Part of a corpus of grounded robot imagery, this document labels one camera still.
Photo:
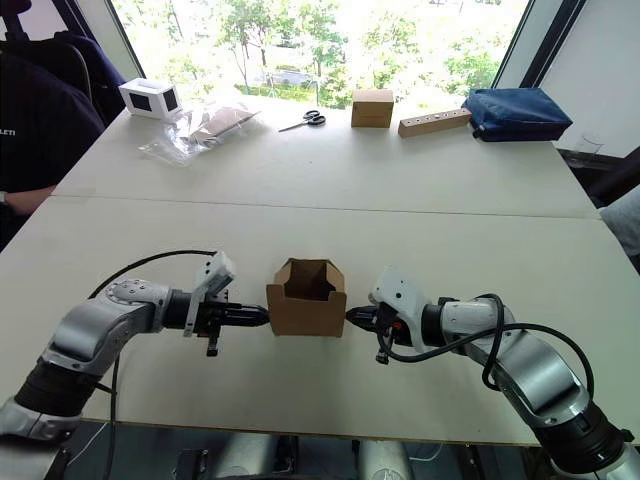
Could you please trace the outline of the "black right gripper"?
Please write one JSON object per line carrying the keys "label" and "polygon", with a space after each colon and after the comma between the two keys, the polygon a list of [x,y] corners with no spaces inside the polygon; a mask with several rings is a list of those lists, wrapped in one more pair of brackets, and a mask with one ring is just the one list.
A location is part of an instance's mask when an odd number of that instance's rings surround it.
{"label": "black right gripper", "polygon": [[362,330],[376,332],[381,349],[392,348],[397,337],[395,324],[398,318],[397,311],[387,303],[379,303],[377,313],[375,306],[351,308],[346,312],[346,318],[352,325]]}

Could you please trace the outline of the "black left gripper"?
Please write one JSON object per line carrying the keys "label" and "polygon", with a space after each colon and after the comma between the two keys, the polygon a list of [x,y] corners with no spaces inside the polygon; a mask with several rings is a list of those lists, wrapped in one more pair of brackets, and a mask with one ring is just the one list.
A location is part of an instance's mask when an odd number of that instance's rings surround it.
{"label": "black left gripper", "polygon": [[[196,336],[207,340],[205,355],[216,357],[219,354],[218,342],[223,322],[227,316],[229,305],[229,291],[223,290],[219,294],[208,293],[199,304],[196,318]],[[268,310],[257,305],[233,304],[230,306],[230,326],[260,327],[270,323]]]}

